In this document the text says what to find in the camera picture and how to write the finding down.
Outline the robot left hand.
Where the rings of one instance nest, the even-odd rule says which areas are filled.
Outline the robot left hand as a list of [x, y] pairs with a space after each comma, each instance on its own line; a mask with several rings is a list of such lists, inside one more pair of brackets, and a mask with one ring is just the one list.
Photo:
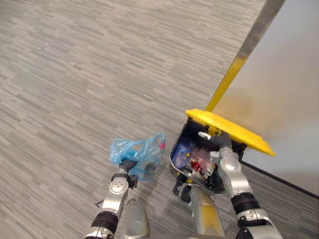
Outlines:
[[131, 169], [133, 169], [137, 165], [137, 161], [131, 161], [128, 159], [122, 160], [119, 164], [119, 172], [128, 174]]

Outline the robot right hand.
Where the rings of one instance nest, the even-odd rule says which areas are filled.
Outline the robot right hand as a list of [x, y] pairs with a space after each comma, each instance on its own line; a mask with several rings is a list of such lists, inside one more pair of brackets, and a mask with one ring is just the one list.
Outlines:
[[206, 132], [199, 131], [198, 136], [208, 140], [209, 142], [215, 144], [218, 149], [229, 148], [231, 149], [232, 143], [231, 138], [228, 133], [222, 131], [220, 135], [210, 135]]

